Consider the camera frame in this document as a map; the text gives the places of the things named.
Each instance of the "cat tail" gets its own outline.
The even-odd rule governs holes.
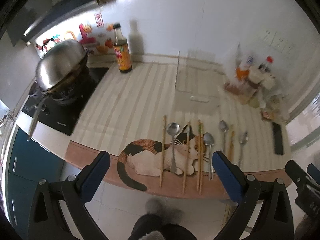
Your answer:
[[[126,184],[127,186],[137,189],[137,190],[141,190],[141,191],[146,191],[147,190],[147,186],[135,181],[134,179],[130,178],[127,171],[125,170],[125,162],[127,160],[127,154],[122,151],[118,157],[118,163],[117,163],[117,170],[118,170],[118,174],[120,179],[122,180],[122,182],[124,184]]]

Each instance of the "black induction cooktop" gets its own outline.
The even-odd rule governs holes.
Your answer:
[[[47,98],[44,102],[45,107],[42,108],[43,111],[40,112],[38,121],[66,135],[71,135],[81,111],[84,109],[90,96],[108,69],[109,68],[89,68],[90,78],[83,85],[83,89],[80,91],[80,98],[69,106],[62,106],[51,97]],[[29,97],[22,112],[33,117],[35,109],[32,106],[36,104],[38,100],[39,99]]]

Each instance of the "cat head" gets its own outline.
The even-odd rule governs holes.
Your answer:
[[[174,139],[175,149],[183,154],[187,155],[187,129],[188,125],[186,125],[181,133],[177,135],[177,137]],[[192,160],[195,160],[198,158],[198,147],[199,147],[199,135],[195,135],[192,132],[192,127],[190,126],[190,136],[189,136],[189,158]]]

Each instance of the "tile floor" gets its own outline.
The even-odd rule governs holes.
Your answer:
[[[320,154],[317,149],[320,148],[320,141],[293,153],[292,158],[306,170],[309,163],[320,166]],[[61,180],[66,179],[70,174],[78,174],[79,169],[65,163],[61,174]],[[294,203],[297,196],[296,186],[291,184],[287,187],[289,194],[292,214],[294,219],[294,227],[301,221],[304,212]],[[145,213],[144,205],[149,198],[155,196],[145,192],[124,189],[105,182],[98,187],[92,201],[86,203],[85,206],[97,225],[110,240],[126,240],[137,219]],[[225,204],[214,199],[173,199],[166,197],[157,197],[166,208],[178,208],[185,213],[182,223],[190,230],[198,240],[213,240],[221,229],[222,219],[225,211]],[[66,221],[74,236],[82,239],[77,230],[71,215],[64,203],[61,207],[66,217]],[[255,211],[248,223],[253,227],[259,214],[261,204],[256,206]],[[244,232],[242,238],[249,235]]]

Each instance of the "red bottle cap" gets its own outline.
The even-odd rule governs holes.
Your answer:
[[[267,57],[267,61],[270,62],[270,63],[272,63],[272,62],[273,62],[273,58],[270,57],[270,56],[268,56],[268,57]]]

